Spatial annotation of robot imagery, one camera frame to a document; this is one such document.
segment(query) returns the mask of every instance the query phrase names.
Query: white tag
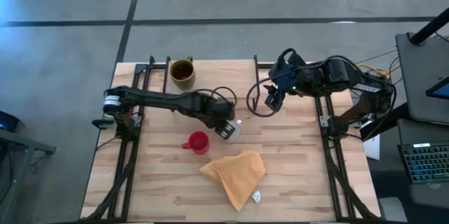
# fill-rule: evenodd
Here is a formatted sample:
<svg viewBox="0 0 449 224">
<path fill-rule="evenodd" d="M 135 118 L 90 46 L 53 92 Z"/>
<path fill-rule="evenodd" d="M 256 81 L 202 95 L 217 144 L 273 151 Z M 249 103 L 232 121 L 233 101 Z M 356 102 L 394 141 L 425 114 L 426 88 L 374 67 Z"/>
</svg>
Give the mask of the white tag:
<svg viewBox="0 0 449 224">
<path fill-rule="evenodd" d="M 429 143 L 413 144 L 413 147 L 430 147 Z"/>
<path fill-rule="evenodd" d="M 121 103 L 119 102 L 119 98 L 116 95 L 108 95 L 105 98 L 105 105 L 116 105 L 116 106 L 120 106 Z"/>
<path fill-rule="evenodd" d="M 441 184 L 437 184 L 437 183 L 427 183 L 427 186 L 429 186 L 429 188 L 431 188 L 431 189 L 436 190 L 436 189 L 440 188 Z"/>
<path fill-rule="evenodd" d="M 253 197 L 254 202 L 256 202 L 256 203 L 260 202 L 261 195 L 260 195 L 259 191 L 253 192 L 253 194 L 251 196 Z"/>
<path fill-rule="evenodd" d="M 373 92 L 373 93 L 377 93 L 378 91 L 380 91 L 380 88 L 367 86 L 365 84 L 357 84 L 357 85 L 355 85 L 352 88 L 355 88 L 355 89 L 360 90 L 360 91 L 369 91 L 369 92 Z"/>
</svg>

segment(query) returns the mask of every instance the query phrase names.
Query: rgb keyboard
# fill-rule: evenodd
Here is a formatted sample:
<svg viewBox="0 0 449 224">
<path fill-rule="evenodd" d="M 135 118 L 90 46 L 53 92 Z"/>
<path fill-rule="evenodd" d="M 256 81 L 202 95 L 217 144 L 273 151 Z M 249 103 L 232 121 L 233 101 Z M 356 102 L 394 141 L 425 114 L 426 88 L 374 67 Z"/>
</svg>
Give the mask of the rgb keyboard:
<svg viewBox="0 0 449 224">
<path fill-rule="evenodd" d="M 398 145 L 411 183 L 449 181 L 449 142 Z"/>
</svg>

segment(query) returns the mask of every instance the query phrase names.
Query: orange cloth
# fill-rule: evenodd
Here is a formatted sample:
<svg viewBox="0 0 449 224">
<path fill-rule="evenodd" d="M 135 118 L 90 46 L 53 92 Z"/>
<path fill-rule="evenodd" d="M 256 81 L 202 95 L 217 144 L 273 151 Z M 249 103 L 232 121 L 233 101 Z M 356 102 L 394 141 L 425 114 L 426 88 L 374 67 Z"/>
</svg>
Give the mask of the orange cloth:
<svg viewBox="0 0 449 224">
<path fill-rule="evenodd" d="M 221 185 L 237 211 L 240 211 L 260 179 L 265 166 L 259 153 L 245 151 L 236 157 L 222 157 L 199 169 Z"/>
</svg>

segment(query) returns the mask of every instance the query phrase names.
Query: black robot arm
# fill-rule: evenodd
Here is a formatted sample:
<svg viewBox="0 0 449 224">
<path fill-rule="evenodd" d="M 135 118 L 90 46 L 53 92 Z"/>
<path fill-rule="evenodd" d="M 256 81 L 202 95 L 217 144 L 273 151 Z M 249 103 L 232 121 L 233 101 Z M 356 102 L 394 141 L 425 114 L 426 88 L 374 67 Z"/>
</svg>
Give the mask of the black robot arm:
<svg viewBox="0 0 449 224">
<path fill-rule="evenodd" d="M 176 110 L 185 116 L 197 118 L 228 139 L 234 132 L 234 127 L 227 122 L 234 119 L 234 103 L 222 98 L 215 99 L 199 91 L 176 95 L 119 86 L 105 91 L 103 112 L 114 117 L 117 123 L 116 134 L 121 137 L 133 135 L 138 122 L 131 117 L 130 110 L 139 105 Z"/>
<path fill-rule="evenodd" d="M 286 62 L 284 56 L 291 55 Z M 328 136 L 343 136 L 350 124 L 370 113 L 385 113 L 391 108 L 394 85 L 386 77 L 362 72 L 352 61 L 341 56 L 330 56 L 321 62 L 307 64 L 294 49 L 285 50 L 269 71 L 277 84 L 264 86 L 269 96 L 265 104 L 273 111 L 282 107 L 286 94 L 323 97 L 348 88 L 362 91 L 359 102 L 340 116 L 328 119 Z"/>
</svg>

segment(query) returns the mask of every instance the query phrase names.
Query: black desk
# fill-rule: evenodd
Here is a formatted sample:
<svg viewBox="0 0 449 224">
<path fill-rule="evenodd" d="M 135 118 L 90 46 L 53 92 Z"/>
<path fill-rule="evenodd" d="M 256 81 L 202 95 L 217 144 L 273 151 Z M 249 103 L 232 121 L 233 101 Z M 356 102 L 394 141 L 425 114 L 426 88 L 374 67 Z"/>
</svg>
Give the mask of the black desk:
<svg viewBox="0 0 449 224">
<path fill-rule="evenodd" d="M 409 223 L 447 223 L 449 183 L 410 184 L 397 145 L 449 141 L 449 126 L 400 119 L 397 130 L 382 135 L 380 160 L 369 160 L 378 198 L 400 199 Z"/>
<path fill-rule="evenodd" d="M 398 131 L 402 144 L 449 142 L 449 126 L 400 119 Z M 410 186 L 410 196 L 416 204 L 443 207 L 449 211 L 448 195 L 449 183 Z"/>
<path fill-rule="evenodd" d="M 372 136 L 395 127 L 399 119 L 449 125 L 449 100 L 427 97 L 425 93 L 449 76 L 449 43 L 439 38 L 428 38 L 422 46 L 416 46 L 410 43 L 407 34 L 397 34 L 396 47 L 407 102 L 393 109 Z M 377 120 L 363 127 L 360 130 L 362 138 L 379 122 Z"/>
</svg>

